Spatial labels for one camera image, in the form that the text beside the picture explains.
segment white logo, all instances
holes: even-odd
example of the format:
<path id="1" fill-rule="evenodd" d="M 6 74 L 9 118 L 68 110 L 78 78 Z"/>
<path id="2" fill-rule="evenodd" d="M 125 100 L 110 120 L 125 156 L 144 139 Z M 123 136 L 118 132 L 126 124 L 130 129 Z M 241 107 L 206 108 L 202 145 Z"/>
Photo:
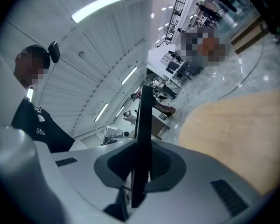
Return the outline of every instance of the white logo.
<path id="1" fill-rule="evenodd" d="M 45 135 L 45 132 L 43 130 L 39 129 L 39 128 L 36 129 L 36 133 Z"/>

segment black railing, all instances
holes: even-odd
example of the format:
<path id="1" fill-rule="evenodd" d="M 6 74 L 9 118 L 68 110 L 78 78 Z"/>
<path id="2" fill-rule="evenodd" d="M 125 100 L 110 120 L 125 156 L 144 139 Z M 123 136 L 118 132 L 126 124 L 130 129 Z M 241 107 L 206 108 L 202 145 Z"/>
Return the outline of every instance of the black railing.
<path id="1" fill-rule="evenodd" d="M 183 7 L 185 5 L 186 0 L 176 0 L 175 5 L 173 7 L 173 12 L 170 18 L 170 23 L 167 28 L 167 33 L 165 37 L 165 43 L 170 44 L 171 40 L 173 38 L 174 32 L 177 31 L 178 28 L 178 21 L 180 19 L 180 15 L 182 12 L 188 12 L 183 11 Z"/>

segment fluorescent light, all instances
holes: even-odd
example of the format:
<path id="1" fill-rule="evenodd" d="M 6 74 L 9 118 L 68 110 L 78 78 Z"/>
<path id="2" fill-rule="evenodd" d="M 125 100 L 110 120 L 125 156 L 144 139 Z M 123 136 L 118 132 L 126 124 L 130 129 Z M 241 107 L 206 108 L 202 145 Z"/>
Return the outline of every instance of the fluorescent light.
<path id="1" fill-rule="evenodd" d="M 127 75 L 127 77 L 121 82 L 121 84 L 124 84 L 136 70 L 137 66 L 130 72 L 130 74 Z"/>
<path id="2" fill-rule="evenodd" d="M 141 87 L 141 86 L 139 86 L 139 87 L 135 90 L 134 94 L 137 93 L 137 91 L 140 89 L 140 87 Z"/>
<path id="3" fill-rule="evenodd" d="M 120 112 L 122 112 L 122 110 L 124 109 L 125 107 L 121 107 L 120 111 L 117 113 L 116 117 L 119 116 Z"/>
<path id="4" fill-rule="evenodd" d="M 75 23 L 78 23 L 90 14 L 117 1 L 120 0 L 96 0 L 75 12 L 71 17 Z"/>
<path id="5" fill-rule="evenodd" d="M 108 103 L 104 105 L 104 107 L 102 108 L 101 112 L 98 114 L 97 118 L 94 120 L 94 122 L 97 122 L 99 117 L 101 117 L 101 115 L 103 114 L 103 112 L 105 111 L 105 109 L 108 107 Z"/>
<path id="6" fill-rule="evenodd" d="M 29 98 L 29 100 L 30 100 L 30 102 L 31 102 L 32 96 L 33 96 L 33 88 L 32 88 L 32 87 L 30 87 L 30 88 L 28 89 L 27 95 L 26 95 L 26 96 Z"/>

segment black shirt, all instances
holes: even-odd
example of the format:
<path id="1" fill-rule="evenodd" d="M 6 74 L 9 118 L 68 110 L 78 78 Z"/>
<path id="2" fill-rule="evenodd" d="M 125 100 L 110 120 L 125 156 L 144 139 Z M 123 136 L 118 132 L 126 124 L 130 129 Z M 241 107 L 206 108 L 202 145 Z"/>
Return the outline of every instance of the black shirt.
<path id="1" fill-rule="evenodd" d="M 75 140 L 63 131 L 40 107 L 23 99 L 12 122 L 12 127 L 23 130 L 33 140 L 48 145 L 51 153 L 69 151 Z"/>
<path id="2" fill-rule="evenodd" d="M 203 11 L 203 12 L 204 12 L 204 11 L 205 11 L 205 9 L 206 9 L 206 7 L 205 7 L 205 5 L 200 4 L 200 5 L 199 5 L 199 9 L 200 9 L 201 11 Z"/>

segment wooden floor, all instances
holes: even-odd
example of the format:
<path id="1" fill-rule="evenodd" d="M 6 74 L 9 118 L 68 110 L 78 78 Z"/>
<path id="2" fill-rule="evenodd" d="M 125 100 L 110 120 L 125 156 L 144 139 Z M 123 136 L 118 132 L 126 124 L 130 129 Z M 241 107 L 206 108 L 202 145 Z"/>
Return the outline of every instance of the wooden floor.
<path id="1" fill-rule="evenodd" d="M 182 126 L 179 142 L 216 158 L 266 193 L 280 183 L 280 90 L 196 108 Z"/>

